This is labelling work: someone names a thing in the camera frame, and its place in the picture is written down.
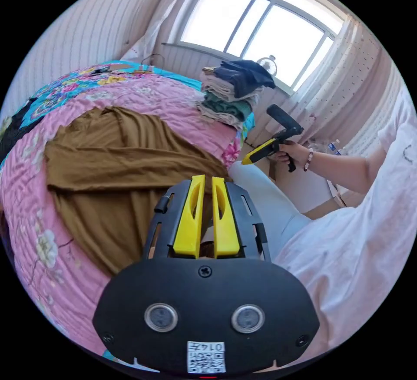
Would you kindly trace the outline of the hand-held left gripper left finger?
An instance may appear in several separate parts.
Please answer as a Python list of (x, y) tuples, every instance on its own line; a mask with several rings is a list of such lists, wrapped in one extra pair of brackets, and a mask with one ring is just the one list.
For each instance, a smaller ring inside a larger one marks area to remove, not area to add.
[(205, 176), (193, 176), (188, 186), (172, 246), (176, 255), (193, 259), (199, 257), (204, 194)]

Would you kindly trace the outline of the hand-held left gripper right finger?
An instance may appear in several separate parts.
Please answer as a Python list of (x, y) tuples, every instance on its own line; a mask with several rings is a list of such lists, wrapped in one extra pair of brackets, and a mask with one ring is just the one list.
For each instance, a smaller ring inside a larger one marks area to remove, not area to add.
[(236, 256), (239, 253), (240, 244), (226, 182), (223, 178), (212, 177), (212, 206), (214, 258)]

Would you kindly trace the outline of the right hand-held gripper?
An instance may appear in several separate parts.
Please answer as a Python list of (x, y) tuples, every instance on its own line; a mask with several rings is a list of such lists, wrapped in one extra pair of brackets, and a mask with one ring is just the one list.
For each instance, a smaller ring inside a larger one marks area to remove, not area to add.
[(276, 133), (272, 139), (250, 151), (242, 159), (242, 164), (255, 164), (266, 157), (273, 157), (279, 152), (284, 152), (281, 149), (281, 146), (290, 145), (290, 138), (301, 135), (303, 131), (304, 128), (301, 126), (292, 126), (282, 129)]

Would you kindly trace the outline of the person's right hand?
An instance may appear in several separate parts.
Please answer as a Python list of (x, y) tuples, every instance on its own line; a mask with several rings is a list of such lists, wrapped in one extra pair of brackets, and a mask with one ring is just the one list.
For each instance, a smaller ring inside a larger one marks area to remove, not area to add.
[(300, 167), (305, 167), (310, 157), (310, 150), (298, 143), (285, 141), (279, 145), (279, 149), (275, 154), (275, 160), (289, 165), (292, 159), (294, 163)]

